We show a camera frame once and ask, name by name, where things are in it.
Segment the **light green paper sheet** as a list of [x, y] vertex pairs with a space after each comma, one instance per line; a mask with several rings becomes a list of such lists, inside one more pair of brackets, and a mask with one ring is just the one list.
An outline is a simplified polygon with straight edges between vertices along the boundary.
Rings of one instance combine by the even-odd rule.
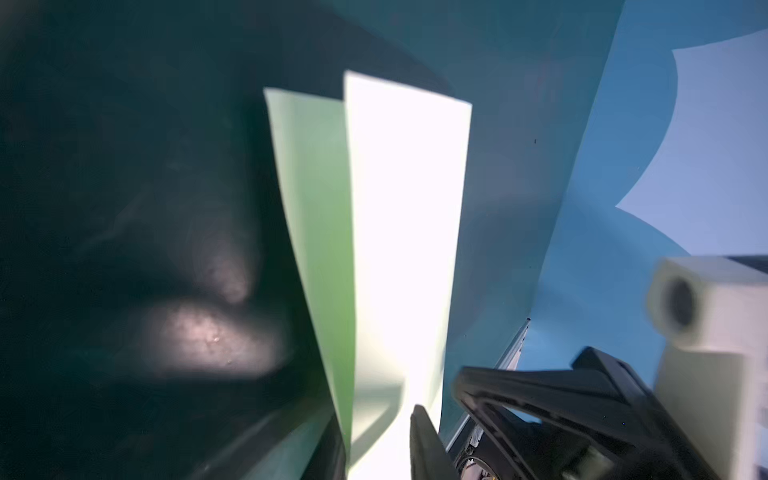
[[353, 71], [264, 96], [346, 475], [406, 479], [413, 409], [441, 419], [472, 107]]

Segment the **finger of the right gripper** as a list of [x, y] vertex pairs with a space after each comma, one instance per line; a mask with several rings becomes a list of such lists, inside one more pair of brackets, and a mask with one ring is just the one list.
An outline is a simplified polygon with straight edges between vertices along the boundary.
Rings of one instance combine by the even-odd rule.
[[652, 391], [625, 362], [593, 347], [568, 370], [515, 371], [512, 405], [456, 458], [483, 479], [714, 479]]

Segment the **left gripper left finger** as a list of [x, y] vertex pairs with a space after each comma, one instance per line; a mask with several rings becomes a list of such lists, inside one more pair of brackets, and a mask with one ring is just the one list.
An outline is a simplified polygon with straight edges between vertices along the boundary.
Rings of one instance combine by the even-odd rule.
[[333, 415], [305, 468], [301, 480], [346, 480], [346, 451], [338, 418]]

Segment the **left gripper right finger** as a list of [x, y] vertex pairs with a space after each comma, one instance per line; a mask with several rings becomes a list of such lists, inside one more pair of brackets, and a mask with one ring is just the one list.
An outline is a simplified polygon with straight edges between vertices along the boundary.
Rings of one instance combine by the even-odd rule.
[[458, 472], [422, 405], [415, 405], [410, 417], [409, 448], [412, 480], [459, 479]]

